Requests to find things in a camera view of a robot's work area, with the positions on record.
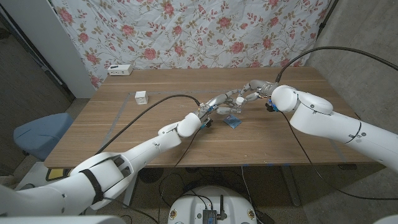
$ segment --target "small white box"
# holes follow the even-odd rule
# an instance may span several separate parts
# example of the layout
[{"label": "small white box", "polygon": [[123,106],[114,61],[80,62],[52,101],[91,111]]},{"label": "small white box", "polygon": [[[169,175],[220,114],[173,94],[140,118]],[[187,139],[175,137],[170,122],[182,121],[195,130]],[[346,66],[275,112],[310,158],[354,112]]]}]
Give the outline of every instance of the small white box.
[{"label": "small white box", "polygon": [[132,65],[111,65],[108,68],[110,75],[130,75],[132,72]]},{"label": "small white box", "polygon": [[136,101],[138,105],[148,104],[148,94],[146,91],[136,92]]}]

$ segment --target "blue object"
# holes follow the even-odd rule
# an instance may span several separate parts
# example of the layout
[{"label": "blue object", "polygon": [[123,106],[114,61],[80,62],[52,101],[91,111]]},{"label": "blue object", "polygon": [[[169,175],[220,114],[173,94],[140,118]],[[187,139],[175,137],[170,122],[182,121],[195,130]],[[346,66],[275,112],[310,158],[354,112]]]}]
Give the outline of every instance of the blue object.
[{"label": "blue object", "polygon": [[240,123],[242,123],[242,121],[239,118],[237,118],[231,114],[228,115],[223,121],[225,123],[227,123],[228,125],[230,125],[231,128],[233,128],[233,129],[235,129]]},{"label": "blue object", "polygon": [[14,142],[25,152],[44,161],[72,125],[67,113],[36,119],[14,130]]}]

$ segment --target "floral fabric backdrop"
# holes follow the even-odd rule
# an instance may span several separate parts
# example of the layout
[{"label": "floral fabric backdrop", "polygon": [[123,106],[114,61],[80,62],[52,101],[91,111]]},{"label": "floral fabric backdrop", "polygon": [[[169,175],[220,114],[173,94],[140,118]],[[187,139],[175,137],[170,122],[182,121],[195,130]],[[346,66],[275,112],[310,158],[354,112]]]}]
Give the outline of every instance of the floral fabric backdrop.
[{"label": "floral fabric backdrop", "polygon": [[111,64],[133,64],[134,69],[284,66],[315,43],[329,0],[52,4],[98,88]]}]

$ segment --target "white cube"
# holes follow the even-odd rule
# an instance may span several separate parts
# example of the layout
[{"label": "white cube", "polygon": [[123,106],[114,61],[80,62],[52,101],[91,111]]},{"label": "white cube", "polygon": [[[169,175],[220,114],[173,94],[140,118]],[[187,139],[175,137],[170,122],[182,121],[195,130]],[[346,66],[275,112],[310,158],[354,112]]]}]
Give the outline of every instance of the white cube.
[{"label": "white cube", "polygon": [[148,94],[146,91],[136,92],[136,101],[138,105],[148,104]]}]

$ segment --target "black strap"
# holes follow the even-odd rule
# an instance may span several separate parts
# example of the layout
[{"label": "black strap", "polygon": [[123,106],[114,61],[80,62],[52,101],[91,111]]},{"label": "black strap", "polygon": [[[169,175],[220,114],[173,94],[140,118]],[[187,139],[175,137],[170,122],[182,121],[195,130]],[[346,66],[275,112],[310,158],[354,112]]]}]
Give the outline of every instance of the black strap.
[{"label": "black strap", "polygon": [[97,178],[92,173],[92,171],[90,171],[89,169],[85,169],[85,170],[82,170],[80,172],[82,172],[82,173],[84,173],[86,175],[86,177],[91,182],[91,184],[92,184],[92,186],[94,188],[95,197],[94,197],[92,205],[94,205],[95,203],[97,203],[99,201],[102,201],[104,199],[104,192],[102,192],[101,185],[98,182]]}]

